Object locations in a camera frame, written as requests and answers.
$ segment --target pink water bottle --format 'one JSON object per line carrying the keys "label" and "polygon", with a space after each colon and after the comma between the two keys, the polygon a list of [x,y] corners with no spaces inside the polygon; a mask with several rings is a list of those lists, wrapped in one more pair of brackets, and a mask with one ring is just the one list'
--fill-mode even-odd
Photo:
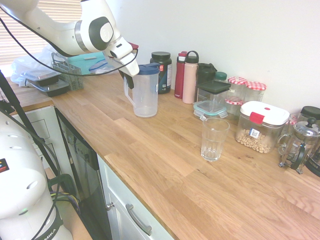
{"label": "pink water bottle", "polygon": [[179,53],[178,57],[176,58],[174,96],[177,99],[182,99],[182,95],[183,95],[186,56],[187,56],[187,52],[182,51]]}
{"label": "pink water bottle", "polygon": [[[195,56],[189,56],[190,53],[195,53]],[[193,104],[195,102],[198,63],[198,53],[189,51],[186,54],[184,64],[182,101],[185,104]]]}

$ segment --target red water bottle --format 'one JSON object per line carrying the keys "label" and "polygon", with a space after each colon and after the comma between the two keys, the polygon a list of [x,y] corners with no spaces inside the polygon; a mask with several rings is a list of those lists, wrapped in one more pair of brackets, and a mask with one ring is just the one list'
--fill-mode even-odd
{"label": "red water bottle", "polygon": [[187,52],[182,51],[179,53],[176,59],[176,75],[175,75],[175,86],[174,86],[174,96],[177,99],[182,99],[184,91],[184,77],[185,77],[185,60]]}

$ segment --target white wall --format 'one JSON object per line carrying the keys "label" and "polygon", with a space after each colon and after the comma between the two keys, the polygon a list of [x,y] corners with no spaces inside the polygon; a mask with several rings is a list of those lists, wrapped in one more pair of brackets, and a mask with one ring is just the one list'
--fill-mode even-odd
{"label": "white wall", "polygon": [[230,77],[265,83],[265,103],[291,113],[320,108],[318,0],[107,2],[123,37],[139,45],[139,64],[166,51],[175,65],[179,52],[195,50]]}

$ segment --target dish rack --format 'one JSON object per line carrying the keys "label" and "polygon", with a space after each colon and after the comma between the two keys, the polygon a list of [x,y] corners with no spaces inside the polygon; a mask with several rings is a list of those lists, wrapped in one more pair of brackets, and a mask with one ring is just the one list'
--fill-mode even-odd
{"label": "dish rack", "polygon": [[[65,59],[65,61],[56,61],[54,56]],[[81,75],[81,69],[77,66],[67,63],[67,59],[61,55],[57,55],[57,53],[52,53],[53,64],[52,67],[58,71]],[[79,90],[84,88],[84,81],[81,76],[72,76],[68,74],[61,73],[59,75],[59,79],[69,83],[69,89],[71,91]]]}

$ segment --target empty glass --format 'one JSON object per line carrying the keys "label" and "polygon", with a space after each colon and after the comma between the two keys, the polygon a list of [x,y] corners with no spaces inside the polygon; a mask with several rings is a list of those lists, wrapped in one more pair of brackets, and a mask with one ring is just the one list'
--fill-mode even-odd
{"label": "empty glass", "polygon": [[201,156],[205,160],[220,158],[229,128],[229,123],[220,118],[208,117],[203,121]]}

